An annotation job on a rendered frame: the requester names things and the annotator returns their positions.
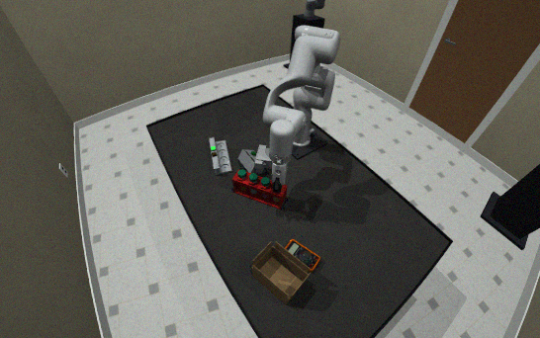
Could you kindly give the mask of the brown cardboard box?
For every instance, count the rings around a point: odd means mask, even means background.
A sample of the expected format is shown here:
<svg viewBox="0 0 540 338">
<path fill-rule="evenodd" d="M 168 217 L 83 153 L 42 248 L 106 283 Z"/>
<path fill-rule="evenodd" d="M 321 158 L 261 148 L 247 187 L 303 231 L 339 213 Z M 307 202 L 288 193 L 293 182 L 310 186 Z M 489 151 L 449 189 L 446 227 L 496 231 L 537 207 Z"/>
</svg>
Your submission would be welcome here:
<svg viewBox="0 0 540 338">
<path fill-rule="evenodd" d="M 309 276 L 307 272 L 310 268 L 278 242 L 275 241 L 275 247 L 271 247 L 271 243 L 252 261 L 252 274 L 282 303 L 287 304 Z"/>
</svg>

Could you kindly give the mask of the orange rectangular block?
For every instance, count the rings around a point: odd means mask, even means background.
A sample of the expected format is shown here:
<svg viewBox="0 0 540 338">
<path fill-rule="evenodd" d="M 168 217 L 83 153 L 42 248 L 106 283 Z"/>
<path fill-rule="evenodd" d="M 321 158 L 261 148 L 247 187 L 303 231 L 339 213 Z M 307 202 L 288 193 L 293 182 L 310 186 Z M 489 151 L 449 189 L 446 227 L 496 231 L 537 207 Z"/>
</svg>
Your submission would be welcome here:
<svg viewBox="0 0 540 338">
<path fill-rule="evenodd" d="M 306 264 L 310 268 L 309 273 L 314 270 L 320 260 L 318 255 L 294 239 L 288 243 L 285 249 Z"/>
</svg>

